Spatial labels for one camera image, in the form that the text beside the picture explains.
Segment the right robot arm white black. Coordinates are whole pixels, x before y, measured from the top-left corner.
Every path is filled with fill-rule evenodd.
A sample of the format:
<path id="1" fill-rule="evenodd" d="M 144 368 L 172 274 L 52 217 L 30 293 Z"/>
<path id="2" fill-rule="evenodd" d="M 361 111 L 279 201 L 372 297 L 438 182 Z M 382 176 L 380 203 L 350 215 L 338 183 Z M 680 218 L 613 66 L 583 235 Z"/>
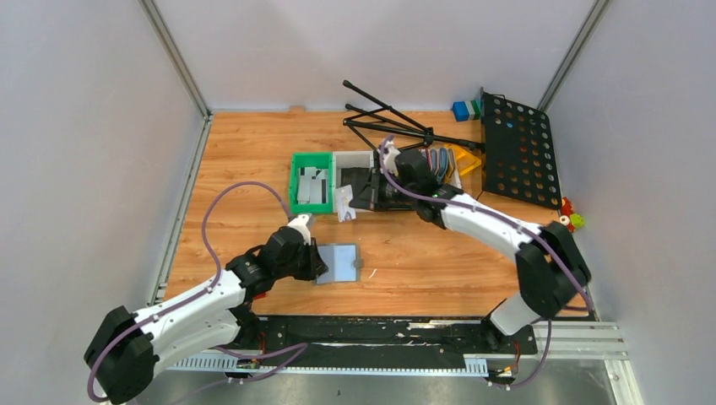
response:
<path id="1" fill-rule="evenodd" d="M 463 189 L 439 181 L 416 149 L 400 151 L 389 144 L 374 156 L 375 167 L 351 184 L 348 208 L 411 209 L 427 223 L 470 236 L 515 263 L 518 292 L 489 313 L 482 329 L 489 350 L 505 351 L 520 329 L 553 318 L 576 295 L 586 295 L 591 273 L 566 225 L 525 222 L 487 207 Z"/>

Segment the white silver credit card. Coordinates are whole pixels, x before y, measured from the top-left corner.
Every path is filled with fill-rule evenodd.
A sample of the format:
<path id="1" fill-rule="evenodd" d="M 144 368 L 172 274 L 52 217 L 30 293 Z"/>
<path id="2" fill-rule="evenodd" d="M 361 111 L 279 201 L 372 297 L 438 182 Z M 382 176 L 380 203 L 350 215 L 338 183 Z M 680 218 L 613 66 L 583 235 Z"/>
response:
<path id="1" fill-rule="evenodd" d="M 335 189 L 334 201 L 336 204 L 336 212 L 340 223 L 356 219 L 356 211 L 350 206 L 353 200 L 353 190 L 351 185 L 341 186 Z"/>

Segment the small colourful toy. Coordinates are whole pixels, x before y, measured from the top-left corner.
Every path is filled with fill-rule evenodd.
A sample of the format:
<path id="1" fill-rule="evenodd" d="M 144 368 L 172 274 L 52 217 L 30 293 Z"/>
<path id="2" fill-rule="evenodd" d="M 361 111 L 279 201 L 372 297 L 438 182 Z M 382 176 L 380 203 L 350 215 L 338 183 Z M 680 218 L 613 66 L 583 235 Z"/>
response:
<path id="1" fill-rule="evenodd" d="M 561 207 L 559 209 L 559 213 L 560 222 L 565 225 L 571 233 L 585 226 L 585 220 L 583 216 L 574 211 L 572 203 L 566 197 L 563 197 L 561 199 Z"/>

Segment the white cards in green bin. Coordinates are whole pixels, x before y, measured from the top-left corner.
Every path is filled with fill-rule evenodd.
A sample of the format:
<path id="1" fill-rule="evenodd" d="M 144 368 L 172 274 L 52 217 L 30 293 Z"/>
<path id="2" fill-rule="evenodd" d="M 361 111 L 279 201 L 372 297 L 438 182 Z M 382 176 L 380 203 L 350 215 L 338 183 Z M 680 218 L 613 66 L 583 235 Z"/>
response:
<path id="1" fill-rule="evenodd" d="M 328 202 L 328 169 L 301 167 L 298 171 L 296 201 L 299 204 Z"/>

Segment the blue green toy blocks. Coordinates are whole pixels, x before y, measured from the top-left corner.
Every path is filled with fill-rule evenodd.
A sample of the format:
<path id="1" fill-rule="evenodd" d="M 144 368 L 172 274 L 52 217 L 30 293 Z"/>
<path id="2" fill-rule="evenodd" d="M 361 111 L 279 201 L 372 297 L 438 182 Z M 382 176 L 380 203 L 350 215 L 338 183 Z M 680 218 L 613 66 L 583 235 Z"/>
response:
<path id="1" fill-rule="evenodd" d="M 451 112 L 456 122 L 476 121 L 482 117 L 481 100 L 465 100 L 453 102 Z"/>

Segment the black music stand tripod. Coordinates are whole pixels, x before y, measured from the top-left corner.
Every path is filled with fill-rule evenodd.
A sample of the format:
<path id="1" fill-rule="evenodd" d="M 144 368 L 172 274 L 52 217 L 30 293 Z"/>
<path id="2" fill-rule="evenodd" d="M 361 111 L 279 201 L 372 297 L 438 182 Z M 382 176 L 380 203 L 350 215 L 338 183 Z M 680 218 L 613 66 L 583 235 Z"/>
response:
<path id="1" fill-rule="evenodd" d="M 426 127 L 422 125 L 418 121 L 406 116 L 401 111 L 396 110 L 391 105 L 355 86 L 347 79 L 342 82 L 342 85 L 377 105 L 376 109 L 369 111 L 350 103 L 346 103 L 344 108 L 347 111 L 354 112 L 354 115 L 349 116 L 342 121 L 345 127 L 348 127 L 373 151 L 377 151 L 377 146 L 369 141 L 367 137 L 362 134 L 361 130 L 384 132 L 420 140 L 418 143 L 402 147 L 400 150 L 412 148 L 417 149 L 420 147 L 427 148 L 432 146 L 434 142 L 439 142 L 457 145 L 470 151 L 485 151 L 485 144 L 482 142 L 451 138 L 436 134 L 433 127 Z"/>

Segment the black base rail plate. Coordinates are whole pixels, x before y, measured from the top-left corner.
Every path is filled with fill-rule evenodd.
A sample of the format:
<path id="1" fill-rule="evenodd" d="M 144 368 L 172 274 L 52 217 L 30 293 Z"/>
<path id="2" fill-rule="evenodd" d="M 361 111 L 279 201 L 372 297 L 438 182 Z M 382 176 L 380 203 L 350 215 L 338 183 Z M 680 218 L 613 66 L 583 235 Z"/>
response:
<path id="1" fill-rule="evenodd" d="M 306 343 L 286 373 L 483 376 L 536 355 L 532 327 L 489 334 L 478 316 L 261 316 L 251 342 L 230 355 L 207 350 L 175 370 L 260 375 L 290 355 L 252 362 L 238 354 L 272 353 Z"/>

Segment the yellow triangle frame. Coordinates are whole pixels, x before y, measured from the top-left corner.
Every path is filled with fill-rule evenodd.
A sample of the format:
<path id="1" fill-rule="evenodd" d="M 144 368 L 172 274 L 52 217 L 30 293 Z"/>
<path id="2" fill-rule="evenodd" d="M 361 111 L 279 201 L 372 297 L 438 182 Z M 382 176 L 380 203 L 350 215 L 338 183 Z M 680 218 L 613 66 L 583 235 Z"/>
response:
<path id="1" fill-rule="evenodd" d="M 454 144 L 447 144 L 446 147 L 452 153 L 455 167 L 460 176 L 466 176 L 482 166 L 482 159 L 472 154 L 468 149 Z"/>

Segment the black perforated stand plate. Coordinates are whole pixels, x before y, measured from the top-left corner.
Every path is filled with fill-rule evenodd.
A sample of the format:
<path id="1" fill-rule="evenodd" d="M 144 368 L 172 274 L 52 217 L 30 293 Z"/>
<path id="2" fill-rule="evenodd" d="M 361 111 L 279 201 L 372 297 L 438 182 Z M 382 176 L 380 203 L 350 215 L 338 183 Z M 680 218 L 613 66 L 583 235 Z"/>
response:
<path id="1" fill-rule="evenodd" d="M 502 94 L 480 95 L 485 192 L 559 210 L 561 186 L 545 112 Z"/>

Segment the white bin with wallets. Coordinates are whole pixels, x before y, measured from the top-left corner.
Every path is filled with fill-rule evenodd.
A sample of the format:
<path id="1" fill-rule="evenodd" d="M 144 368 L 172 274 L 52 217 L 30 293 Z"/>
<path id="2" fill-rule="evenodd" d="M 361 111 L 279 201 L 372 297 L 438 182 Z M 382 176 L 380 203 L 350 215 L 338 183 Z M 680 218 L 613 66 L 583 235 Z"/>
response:
<path id="1" fill-rule="evenodd" d="M 424 154 L 419 149 L 411 149 L 401 156 L 404 183 L 418 195 L 413 197 L 413 206 L 425 221 L 437 219 L 445 208 L 469 206 L 458 199 L 464 191 L 449 182 L 454 164 L 446 148 L 429 148 Z"/>

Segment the white plastic bin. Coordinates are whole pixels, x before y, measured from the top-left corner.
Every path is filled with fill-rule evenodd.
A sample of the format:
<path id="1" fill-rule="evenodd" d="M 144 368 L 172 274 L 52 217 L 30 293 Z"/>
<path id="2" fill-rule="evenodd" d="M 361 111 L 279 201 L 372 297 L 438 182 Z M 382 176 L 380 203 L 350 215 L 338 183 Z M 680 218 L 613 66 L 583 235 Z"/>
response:
<path id="1" fill-rule="evenodd" d="M 366 188 L 374 167 L 372 151 L 340 151 L 333 152 L 332 174 L 334 213 L 338 212 L 339 200 L 336 189 L 350 186 L 353 197 L 358 197 Z"/>

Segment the grey card holder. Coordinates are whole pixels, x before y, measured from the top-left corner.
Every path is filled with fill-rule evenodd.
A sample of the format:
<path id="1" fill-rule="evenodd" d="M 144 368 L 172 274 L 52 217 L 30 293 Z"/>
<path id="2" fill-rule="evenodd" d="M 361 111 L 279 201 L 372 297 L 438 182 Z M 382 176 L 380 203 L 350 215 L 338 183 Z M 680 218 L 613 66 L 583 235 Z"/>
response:
<path id="1" fill-rule="evenodd" d="M 363 261 L 357 244 L 326 244 L 317 247 L 328 270 L 317 277 L 316 285 L 354 283 L 361 277 Z"/>

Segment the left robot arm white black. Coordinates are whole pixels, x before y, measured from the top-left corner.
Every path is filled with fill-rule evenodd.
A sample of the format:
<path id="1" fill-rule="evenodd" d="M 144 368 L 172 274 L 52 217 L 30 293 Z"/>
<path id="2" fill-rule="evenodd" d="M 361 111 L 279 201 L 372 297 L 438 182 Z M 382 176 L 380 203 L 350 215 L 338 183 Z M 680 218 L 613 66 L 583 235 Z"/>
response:
<path id="1" fill-rule="evenodd" d="M 264 245 L 163 304 L 109 311 L 84 353 L 89 398 L 121 404 L 181 359 L 229 343 L 250 348 L 259 329 L 243 316 L 250 304 L 282 278 L 312 281 L 327 270 L 307 219 L 294 218 Z"/>

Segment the green plastic bin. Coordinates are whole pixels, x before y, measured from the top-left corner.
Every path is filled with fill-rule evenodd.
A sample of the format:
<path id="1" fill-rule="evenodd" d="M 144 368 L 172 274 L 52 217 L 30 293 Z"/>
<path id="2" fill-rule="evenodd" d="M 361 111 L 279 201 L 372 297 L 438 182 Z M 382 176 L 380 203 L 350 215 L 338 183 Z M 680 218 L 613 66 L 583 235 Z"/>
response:
<path id="1" fill-rule="evenodd" d="M 290 167 L 292 213 L 334 212 L 334 157 L 329 152 L 294 153 Z"/>

